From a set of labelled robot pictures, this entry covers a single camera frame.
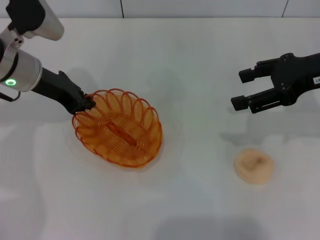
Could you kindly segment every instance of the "green indicator light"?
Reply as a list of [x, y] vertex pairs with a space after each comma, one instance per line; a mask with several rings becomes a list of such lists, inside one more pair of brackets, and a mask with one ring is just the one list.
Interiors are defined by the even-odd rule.
[[14, 86], [16, 85], [16, 80], [14, 79], [8, 79], [8, 80], [5, 80], [5, 84], [7, 84], [8, 86]]

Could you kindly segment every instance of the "orange wire basket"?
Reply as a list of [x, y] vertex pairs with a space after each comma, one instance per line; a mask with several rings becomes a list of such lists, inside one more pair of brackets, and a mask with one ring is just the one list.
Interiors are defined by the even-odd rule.
[[162, 144], [157, 111], [132, 92], [99, 90], [87, 97], [96, 105], [72, 118], [76, 137], [92, 153], [121, 167], [142, 168]]

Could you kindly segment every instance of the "white wall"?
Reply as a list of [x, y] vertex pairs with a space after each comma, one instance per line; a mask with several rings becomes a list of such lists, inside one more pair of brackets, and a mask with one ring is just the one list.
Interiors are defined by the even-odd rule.
[[320, 17], [320, 0], [289, 0], [285, 17]]
[[[122, 18], [120, 0], [47, 0], [61, 18]], [[281, 17], [287, 0], [122, 0], [125, 18]], [[0, 18], [9, 0], [0, 0]], [[320, 17], [320, 0], [289, 0], [284, 17]]]
[[286, 2], [287, 0], [122, 0], [125, 18], [281, 17]]
[[[120, 0], [46, 0], [60, 18], [122, 18]], [[0, 18], [9, 0], [0, 0]]]

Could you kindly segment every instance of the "cable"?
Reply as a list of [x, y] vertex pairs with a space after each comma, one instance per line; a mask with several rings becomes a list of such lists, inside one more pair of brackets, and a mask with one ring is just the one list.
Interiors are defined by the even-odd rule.
[[16, 96], [16, 98], [12, 99], [12, 102], [15, 101], [15, 100], [18, 100], [18, 98], [20, 98], [20, 95], [21, 95], [21, 92], [19, 91], [18, 92], [18, 96]]
[[120, 0], [120, 4], [121, 4], [122, 18], [124, 19], [124, 18], [125, 18], [125, 15], [124, 15], [124, 8], [123, 8], [123, 6], [122, 6], [122, 0]]
[[284, 17], [284, 15], [285, 15], [285, 11], [286, 11], [286, 9], [287, 9], [287, 6], [288, 6], [288, 2], [289, 2], [289, 0], [286, 0], [286, 4], [285, 4], [285, 7], [284, 7], [284, 10], [283, 10], [283, 13], [282, 13], [282, 18]]

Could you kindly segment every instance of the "wire basket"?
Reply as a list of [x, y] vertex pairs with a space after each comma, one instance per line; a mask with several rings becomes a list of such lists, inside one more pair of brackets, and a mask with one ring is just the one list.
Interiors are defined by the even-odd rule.
[[162, 126], [146, 100], [116, 88], [87, 97], [96, 102], [95, 107], [75, 114], [72, 125], [89, 151], [128, 168], [142, 168], [158, 155]]

